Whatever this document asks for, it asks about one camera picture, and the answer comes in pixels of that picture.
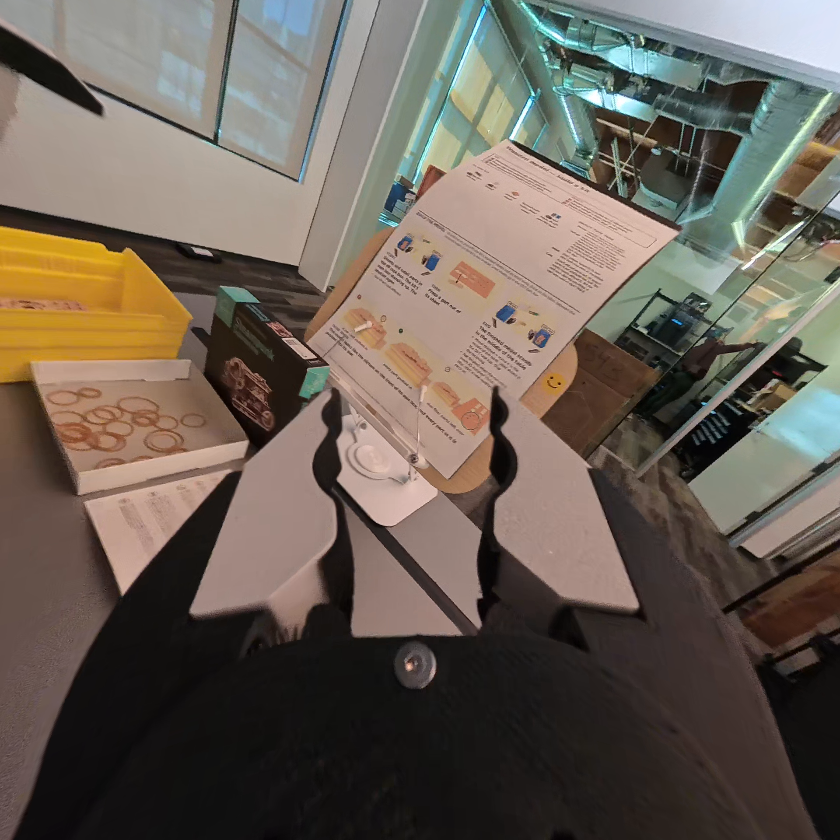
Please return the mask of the printed instruction sheet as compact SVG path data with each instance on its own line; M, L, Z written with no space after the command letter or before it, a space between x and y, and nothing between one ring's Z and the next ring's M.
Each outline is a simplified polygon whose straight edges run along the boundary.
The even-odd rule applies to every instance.
M495 387L520 400L680 226L502 141L416 202L309 341L451 479L489 435Z

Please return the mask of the white cardboard tray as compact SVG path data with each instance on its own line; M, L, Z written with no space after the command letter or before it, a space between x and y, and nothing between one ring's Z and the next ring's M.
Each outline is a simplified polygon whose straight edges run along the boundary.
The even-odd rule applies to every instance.
M111 469L78 472L59 446L56 434L51 433L59 447L76 493L79 496L120 490L154 480L168 480L172 476L214 469L243 459L249 442L243 429L204 374L190 360L88 360L42 361L31 364L31 379L45 410L41 392L47 386L72 384L103 385L115 383L123 389L130 387L152 396L172 397L177 407L203 411L210 417L206 444L185 455L171 455L143 464L124 465Z

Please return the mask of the stack of wooden sheets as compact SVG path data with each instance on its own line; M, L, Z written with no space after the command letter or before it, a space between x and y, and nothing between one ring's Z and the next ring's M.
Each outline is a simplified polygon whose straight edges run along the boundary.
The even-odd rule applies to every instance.
M1 297L1 310L11 312L89 312L84 303L68 299Z

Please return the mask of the white instruction booklet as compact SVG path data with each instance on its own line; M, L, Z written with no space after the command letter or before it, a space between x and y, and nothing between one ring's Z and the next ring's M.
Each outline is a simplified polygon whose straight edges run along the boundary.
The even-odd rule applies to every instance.
M224 478L234 472L219 469L84 501L120 596Z

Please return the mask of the large paned window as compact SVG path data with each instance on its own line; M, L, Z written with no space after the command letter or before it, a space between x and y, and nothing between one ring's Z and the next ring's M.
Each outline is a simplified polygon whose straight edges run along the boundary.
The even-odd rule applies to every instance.
M95 88L298 181L348 2L53 2Z

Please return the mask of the black model kit box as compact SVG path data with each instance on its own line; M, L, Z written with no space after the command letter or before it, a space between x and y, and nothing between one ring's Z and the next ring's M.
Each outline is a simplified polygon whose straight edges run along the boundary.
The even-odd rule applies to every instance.
M265 446L327 386L329 363L241 287L220 287L204 374L250 443Z

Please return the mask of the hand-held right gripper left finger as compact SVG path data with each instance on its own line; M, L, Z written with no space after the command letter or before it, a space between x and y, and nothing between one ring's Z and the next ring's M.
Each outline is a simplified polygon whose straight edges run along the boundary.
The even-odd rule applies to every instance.
M242 469L190 609L267 613L302 632L319 606L351 623L354 557L338 494L342 399L324 391Z

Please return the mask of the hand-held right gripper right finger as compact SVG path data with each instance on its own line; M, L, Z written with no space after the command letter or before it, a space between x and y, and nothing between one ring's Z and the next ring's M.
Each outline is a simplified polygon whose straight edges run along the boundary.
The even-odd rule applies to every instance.
M574 611L640 617L583 458L498 386L489 433L492 489L476 557L482 625L497 605L546 634Z

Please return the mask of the pile of rubber bands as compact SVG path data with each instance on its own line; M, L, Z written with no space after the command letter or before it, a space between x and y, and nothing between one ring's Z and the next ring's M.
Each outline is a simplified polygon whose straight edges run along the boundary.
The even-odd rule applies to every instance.
M78 472L185 455L206 444L210 417L115 383L51 385L42 390L59 446Z

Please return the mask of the shelf rack with boxes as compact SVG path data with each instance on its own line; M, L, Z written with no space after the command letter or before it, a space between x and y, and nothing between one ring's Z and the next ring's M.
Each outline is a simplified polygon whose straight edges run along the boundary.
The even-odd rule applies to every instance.
M694 292L675 300L656 290L614 344L647 367L665 373L709 329L710 308L711 301Z

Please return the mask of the yellow plastic bin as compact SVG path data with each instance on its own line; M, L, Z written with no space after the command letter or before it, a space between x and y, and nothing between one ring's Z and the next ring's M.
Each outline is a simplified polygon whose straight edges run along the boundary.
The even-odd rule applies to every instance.
M1 297L77 300L89 312L1 311L1 383L42 361L174 359L193 317L131 249L1 227Z

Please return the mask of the cardboard box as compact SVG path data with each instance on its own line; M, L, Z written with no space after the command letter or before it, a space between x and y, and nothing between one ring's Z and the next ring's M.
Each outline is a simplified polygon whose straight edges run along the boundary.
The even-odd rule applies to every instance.
M588 329L577 337L574 348L574 378L542 421L587 459L657 383L660 374Z

